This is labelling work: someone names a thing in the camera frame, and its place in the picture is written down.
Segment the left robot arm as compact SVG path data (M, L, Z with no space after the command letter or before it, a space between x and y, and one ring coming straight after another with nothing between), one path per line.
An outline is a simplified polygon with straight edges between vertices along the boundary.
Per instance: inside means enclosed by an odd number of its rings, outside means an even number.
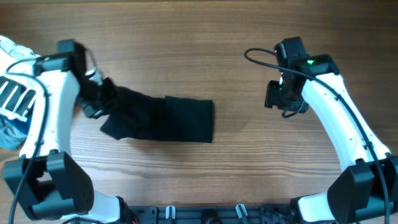
M14 199L31 220L64 223L138 223L118 196L93 188L90 176L72 159L70 131L76 103L86 115L103 114L115 87L88 62L91 50L68 39L52 55L1 37L1 115L29 125L18 159L3 168Z

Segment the black polo shirt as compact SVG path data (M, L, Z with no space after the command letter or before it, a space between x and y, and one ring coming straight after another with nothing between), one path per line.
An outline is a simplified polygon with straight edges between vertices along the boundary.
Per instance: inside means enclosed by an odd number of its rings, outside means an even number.
M114 106L101 131L117 140L213 141L214 108L211 100L151 97L117 86Z

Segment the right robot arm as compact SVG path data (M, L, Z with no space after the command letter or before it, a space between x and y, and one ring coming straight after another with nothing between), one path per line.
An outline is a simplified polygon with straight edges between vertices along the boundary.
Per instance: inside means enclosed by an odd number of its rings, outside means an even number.
M326 192L294 200L298 221L354 223L396 213L397 157L366 124L333 59L310 56L300 37L278 43L274 55L282 75L269 82L265 106L285 118L312 108L342 170Z

